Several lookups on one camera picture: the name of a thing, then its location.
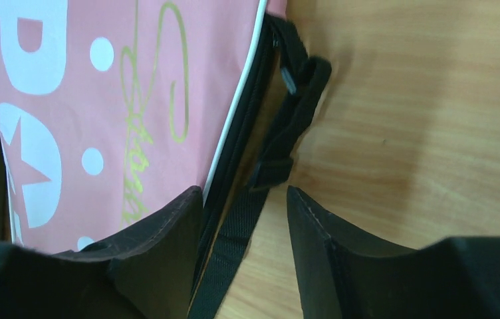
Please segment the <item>pink racket cover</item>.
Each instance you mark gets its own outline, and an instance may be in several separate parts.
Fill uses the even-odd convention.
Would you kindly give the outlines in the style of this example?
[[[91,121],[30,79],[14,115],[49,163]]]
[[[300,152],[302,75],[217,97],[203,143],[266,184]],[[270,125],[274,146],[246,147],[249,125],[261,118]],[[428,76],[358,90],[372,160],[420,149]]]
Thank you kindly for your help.
[[[192,186],[213,318],[331,74],[285,1],[0,1],[11,242],[79,252]]]

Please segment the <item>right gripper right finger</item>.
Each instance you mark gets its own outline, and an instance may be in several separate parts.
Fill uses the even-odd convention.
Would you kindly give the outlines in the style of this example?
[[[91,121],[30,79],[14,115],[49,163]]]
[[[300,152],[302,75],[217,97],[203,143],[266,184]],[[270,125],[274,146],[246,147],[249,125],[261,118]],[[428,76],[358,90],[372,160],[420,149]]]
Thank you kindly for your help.
[[[305,318],[500,318],[500,237],[448,237],[411,249],[287,190]]]

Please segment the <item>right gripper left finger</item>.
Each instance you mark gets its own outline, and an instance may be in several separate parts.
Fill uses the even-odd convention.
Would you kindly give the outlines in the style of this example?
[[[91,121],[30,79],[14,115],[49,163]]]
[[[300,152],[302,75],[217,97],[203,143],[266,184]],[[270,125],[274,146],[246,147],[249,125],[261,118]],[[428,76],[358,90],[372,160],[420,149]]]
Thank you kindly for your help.
[[[192,186],[79,252],[0,243],[0,318],[185,318],[202,210]]]

